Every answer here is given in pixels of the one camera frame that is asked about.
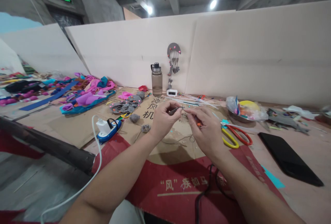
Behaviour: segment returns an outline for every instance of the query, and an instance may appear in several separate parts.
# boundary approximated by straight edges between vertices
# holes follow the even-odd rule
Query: water bottle
[[[151,65],[153,96],[162,96],[162,71],[159,63]]]

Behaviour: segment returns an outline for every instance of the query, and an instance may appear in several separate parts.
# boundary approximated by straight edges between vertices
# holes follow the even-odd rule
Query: person's left hand
[[[160,142],[170,132],[174,123],[181,117],[182,108],[170,116],[169,111],[180,107],[177,101],[169,100],[158,105],[154,112],[153,124],[150,133]]]

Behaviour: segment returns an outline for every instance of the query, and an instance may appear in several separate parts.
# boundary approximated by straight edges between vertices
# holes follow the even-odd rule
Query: black cable
[[[209,169],[209,183],[208,183],[208,187],[207,189],[202,192],[200,195],[197,196],[196,200],[195,200],[195,224],[199,224],[200,222],[200,214],[199,214],[199,203],[200,203],[200,199],[202,198],[202,196],[206,195],[206,193],[208,193],[208,191],[210,190],[210,185],[211,185],[211,170],[213,168],[214,164],[210,165],[210,169]],[[216,185],[219,189],[219,191],[228,199],[232,200],[232,201],[237,201],[236,199],[233,199],[231,197],[229,197],[227,194],[225,194],[224,190],[222,189],[222,186],[220,185],[220,183],[217,181],[217,174],[218,174],[219,170],[216,169],[215,171],[215,181],[216,181]]]
[[[112,119],[112,118],[109,118],[109,119],[107,120],[107,123],[108,123],[110,129],[112,129],[112,125],[111,125],[111,123],[110,123],[110,121],[109,121],[110,119],[111,119],[112,121],[115,122],[115,124],[116,124],[116,131],[118,131],[118,125],[117,125],[117,122],[116,122],[116,120],[114,120],[114,119]]]

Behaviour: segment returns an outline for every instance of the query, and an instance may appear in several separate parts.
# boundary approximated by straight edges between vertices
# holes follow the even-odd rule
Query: smartphone
[[[266,133],[259,133],[258,136],[286,175],[315,186],[324,186],[283,138]]]

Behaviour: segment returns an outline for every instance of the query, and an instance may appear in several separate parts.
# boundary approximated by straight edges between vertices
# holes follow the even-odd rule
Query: white foam board
[[[187,14],[67,27],[66,31],[92,75],[108,76],[120,86],[152,88],[150,65],[158,62],[163,90],[168,85],[168,45],[181,48],[172,87],[184,92],[196,21],[200,16],[224,12]]]
[[[21,60],[1,38],[0,38],[0,73],[10,75],[15,72],[25,74]]]
[[[73,77],[89,74],[58,24],[1,34],[6,44],[38,72],[58,71]]]
[[[331,1],[203,16],[186,93],[329,104]]]

